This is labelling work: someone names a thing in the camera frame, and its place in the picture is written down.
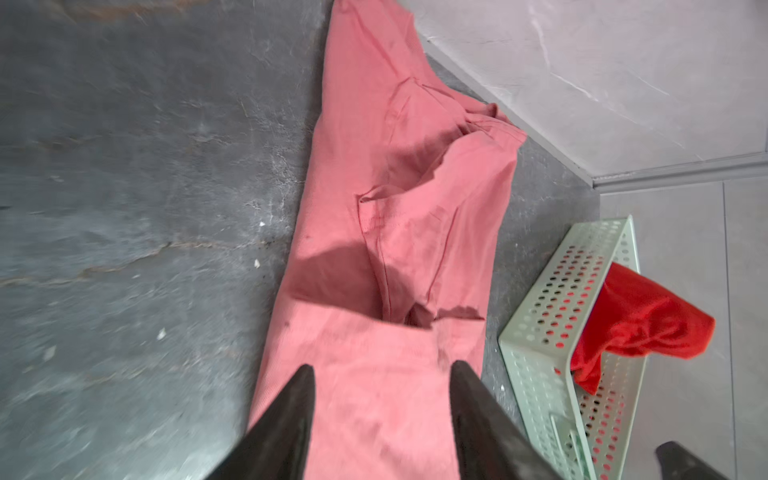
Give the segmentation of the pink t shirt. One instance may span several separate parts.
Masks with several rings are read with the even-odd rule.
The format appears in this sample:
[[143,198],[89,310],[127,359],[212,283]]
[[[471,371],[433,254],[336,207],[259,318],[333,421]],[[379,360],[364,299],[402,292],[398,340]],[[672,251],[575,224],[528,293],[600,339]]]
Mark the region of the pink t shirt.
[[304,364],[309,479],[455,479],[451,365],[483,363],[525,133],[445,85],[410,12],[337,1],[322,111],[251,415]]

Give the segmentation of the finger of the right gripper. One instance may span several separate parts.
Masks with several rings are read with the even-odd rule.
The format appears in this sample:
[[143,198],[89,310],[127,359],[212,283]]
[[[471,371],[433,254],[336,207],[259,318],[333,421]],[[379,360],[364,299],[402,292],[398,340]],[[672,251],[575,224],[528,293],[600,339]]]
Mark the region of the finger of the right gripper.
[[655,450],[663,480],[727,480],[727,477],[675,441]]

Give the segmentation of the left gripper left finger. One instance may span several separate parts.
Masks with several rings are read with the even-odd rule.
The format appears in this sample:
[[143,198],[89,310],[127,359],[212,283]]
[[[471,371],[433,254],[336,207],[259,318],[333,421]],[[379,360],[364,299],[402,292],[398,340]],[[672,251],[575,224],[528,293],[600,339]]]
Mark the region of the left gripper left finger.
[[314,369],[300,366],[208,480],[302,479],[315,407]]

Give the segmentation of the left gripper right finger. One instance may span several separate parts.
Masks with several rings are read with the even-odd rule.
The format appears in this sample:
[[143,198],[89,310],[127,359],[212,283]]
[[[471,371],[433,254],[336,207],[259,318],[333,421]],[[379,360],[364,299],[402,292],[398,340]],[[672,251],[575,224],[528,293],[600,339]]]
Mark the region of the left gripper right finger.
[[449,394],[462,480],[560,477],[508,418],[467,362],[452,364]]

